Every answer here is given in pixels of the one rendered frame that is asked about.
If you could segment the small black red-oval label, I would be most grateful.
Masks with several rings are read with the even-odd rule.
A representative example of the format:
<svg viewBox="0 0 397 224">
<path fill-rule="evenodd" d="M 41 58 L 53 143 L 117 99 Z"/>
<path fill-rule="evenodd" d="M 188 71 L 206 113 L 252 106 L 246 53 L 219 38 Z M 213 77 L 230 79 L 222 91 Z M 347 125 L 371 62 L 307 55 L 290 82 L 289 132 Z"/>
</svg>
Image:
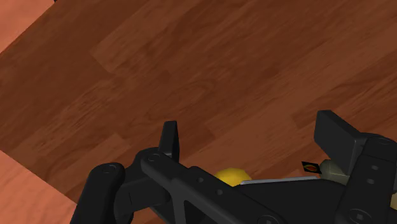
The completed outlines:
<svg viewBox="0 0 397 224">
<path fill-rule="evenodd" d="M 322 174 L 319 164 L 304 162 L 302 161 L 303 170 L 305 172 L 311 172 L 316 174 Z"/>
</svg>

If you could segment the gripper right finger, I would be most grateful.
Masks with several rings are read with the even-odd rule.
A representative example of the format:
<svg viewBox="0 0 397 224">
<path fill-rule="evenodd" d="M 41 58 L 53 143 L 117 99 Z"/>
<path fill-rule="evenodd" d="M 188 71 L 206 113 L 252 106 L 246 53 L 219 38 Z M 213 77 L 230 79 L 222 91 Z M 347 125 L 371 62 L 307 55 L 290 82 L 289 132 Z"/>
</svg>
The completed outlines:
<svg viewBox="0 0 397 224">
<path fill-rule="evenodd" d="M 397 224 L 397 210 L 391 208 L 397 142 L 360 132 L 331 110 L 317 112 L 314 141 L 349 177 L 334 224 Z"/>
</svg>

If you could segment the yellow round fruit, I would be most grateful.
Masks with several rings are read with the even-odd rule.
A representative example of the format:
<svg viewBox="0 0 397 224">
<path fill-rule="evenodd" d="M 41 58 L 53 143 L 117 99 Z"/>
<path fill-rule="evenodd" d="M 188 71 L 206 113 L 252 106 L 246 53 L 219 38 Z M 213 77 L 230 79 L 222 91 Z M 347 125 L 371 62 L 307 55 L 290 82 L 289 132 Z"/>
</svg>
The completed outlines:
<svg viewBox="0 0 397 224">
<path fill-rule="evenodd" d="M 245 170 L 238 168 L 223 169 L 218 171 L 214 176 L 230 186 L 237 186 L 243 181 L 252 180 Z"/>
</svg>

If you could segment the pale olive blocky object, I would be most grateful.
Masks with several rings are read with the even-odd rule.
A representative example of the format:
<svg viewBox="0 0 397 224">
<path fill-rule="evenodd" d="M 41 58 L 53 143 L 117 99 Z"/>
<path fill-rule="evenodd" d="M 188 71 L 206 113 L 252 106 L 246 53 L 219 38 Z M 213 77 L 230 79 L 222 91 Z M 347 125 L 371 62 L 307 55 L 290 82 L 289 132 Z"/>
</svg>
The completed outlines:
<svg viewBox="0 0 397 224">
<path fill-rule="evenodd" d="M 323 160 L 319 165 L 321 174 L 319 175 L 321 179 L 327 179 L 346 185 L 349 180 L 349 175 L 342 172 L 341 168 L 331 160 Z"/>
</svg>

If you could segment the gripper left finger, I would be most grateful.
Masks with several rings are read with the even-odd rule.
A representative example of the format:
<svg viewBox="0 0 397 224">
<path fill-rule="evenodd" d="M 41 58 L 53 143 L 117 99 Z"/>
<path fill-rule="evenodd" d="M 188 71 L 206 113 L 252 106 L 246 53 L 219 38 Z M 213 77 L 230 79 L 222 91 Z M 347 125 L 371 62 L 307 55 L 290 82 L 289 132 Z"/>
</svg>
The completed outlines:
<svg viewBox="0 0 397 224">
<path fill-rule="evenodd" d="M 93 168 L 70 224 L 131 224 L 147 207 L 166 224 L 279 224 L 275 211 L 199 167 L 181 165 L 175 121 L 165 122 L 160 144 L 140 151 L 128 168 Z"/>
</svg>

